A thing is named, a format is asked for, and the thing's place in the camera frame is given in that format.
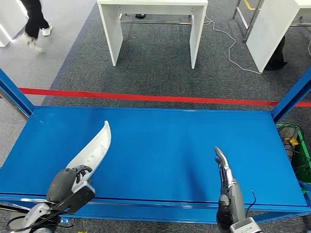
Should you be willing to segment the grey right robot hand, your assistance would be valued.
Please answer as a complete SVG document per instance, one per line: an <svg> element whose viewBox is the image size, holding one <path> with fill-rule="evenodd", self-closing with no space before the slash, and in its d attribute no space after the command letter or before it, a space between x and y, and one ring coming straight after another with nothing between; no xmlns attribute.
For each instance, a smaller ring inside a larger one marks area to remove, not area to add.
<svg viewBox="0 0 311 233"><path fill-rule="evenodd" d="M217 222L220 230L229 231L230 226L246 218L241 188L236 180L223 151L214 148L220 176L220 196Z"/></svg>

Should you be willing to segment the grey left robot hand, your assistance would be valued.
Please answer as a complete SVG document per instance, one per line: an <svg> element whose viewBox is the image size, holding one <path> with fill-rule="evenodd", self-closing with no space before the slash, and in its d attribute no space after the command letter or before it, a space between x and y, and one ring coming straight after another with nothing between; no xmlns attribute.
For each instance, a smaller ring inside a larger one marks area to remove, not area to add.
<svg viewBox="0 0 311 233"><path fill-rule="evenodd" d="M81 177L84 177L87 172L91 174L92 171L92 168L85 165L62 169L52 180L46 200L60 203L71 195L72 189L82 180Z"/></svg>

